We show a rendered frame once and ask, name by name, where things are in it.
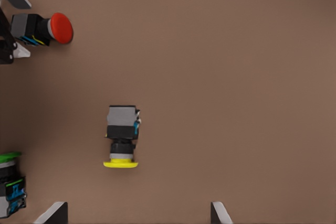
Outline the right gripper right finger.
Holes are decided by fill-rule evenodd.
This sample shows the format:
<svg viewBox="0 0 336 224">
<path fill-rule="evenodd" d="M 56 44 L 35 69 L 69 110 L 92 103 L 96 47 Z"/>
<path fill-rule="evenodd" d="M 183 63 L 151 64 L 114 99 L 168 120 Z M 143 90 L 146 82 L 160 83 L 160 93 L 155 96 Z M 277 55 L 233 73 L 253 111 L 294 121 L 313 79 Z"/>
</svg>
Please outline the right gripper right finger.
<svg viewBox="0 0 336 224">
<path fill-rule="evenodd" d="M 222 202 L 211 202 L 210 222 L 211 224 L 233 224 L 233 221 Z"/>
</svg>

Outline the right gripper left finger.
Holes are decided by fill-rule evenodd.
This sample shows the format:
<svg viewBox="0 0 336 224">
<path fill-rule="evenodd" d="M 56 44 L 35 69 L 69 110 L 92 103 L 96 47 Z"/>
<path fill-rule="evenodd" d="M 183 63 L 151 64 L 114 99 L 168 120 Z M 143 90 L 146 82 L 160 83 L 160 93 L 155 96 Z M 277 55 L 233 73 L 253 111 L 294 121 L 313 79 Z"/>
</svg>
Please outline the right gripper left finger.
<svg viewBox="0 0 336 224">
<path fill-rule="evenodd" d="M 55 202 L 33 224 L 68 224 L 68 203 Z"/>
</svg>

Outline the red mushroom push-button switch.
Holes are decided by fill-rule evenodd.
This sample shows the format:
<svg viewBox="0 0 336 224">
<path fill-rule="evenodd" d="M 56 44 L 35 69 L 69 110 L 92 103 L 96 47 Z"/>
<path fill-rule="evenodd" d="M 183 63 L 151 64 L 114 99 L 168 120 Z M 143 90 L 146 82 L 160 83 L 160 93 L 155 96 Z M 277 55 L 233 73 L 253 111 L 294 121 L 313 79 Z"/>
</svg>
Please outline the red mushroom push-button switch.
<svg viewBox="0 0 336 224">
<path fill-rule="evenodd" d="M 69 44 L 74 31 L 69 18 L 62 13 L 54 13 L 50 18 L 38 14 L 16 14 L 12 16 L 11 34 L 26 45 L 49 46 L 52 40 Z"/>
</svg>

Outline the green mushroom push-button switch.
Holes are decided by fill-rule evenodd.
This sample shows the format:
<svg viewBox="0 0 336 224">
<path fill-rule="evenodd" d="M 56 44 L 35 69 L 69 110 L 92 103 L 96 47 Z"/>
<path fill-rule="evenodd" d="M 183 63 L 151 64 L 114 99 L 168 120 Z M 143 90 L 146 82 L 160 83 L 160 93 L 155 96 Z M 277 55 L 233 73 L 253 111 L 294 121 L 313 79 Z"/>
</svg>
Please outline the green mushroom push-button switch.
<svg viewBox="0 0 336 224">
<path fill-rule="evenodd" d="M 26 208 L 26 178 L 19 172 L 21 152 L 0 154 L 0 219 Z"/>
</svg>

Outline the yellow mushroom push-button switch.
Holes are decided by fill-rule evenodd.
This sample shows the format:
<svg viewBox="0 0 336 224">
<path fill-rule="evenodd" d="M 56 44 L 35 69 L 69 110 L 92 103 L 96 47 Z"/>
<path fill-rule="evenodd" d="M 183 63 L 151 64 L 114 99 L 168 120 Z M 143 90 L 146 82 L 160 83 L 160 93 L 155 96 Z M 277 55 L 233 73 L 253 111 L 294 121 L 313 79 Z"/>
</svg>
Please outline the yellow mushroom push-button switch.
<svg viewBox="0 0 336 224">
<path fill-rule="evenodd" d="M 111 139 L 109 161 L 103 163 L 107 168 L 136 168 L 134 159 L 141 124 L 140 110 L 135 105 L 110 105 L 107 115 L 106 138 Z"/>
</svg>

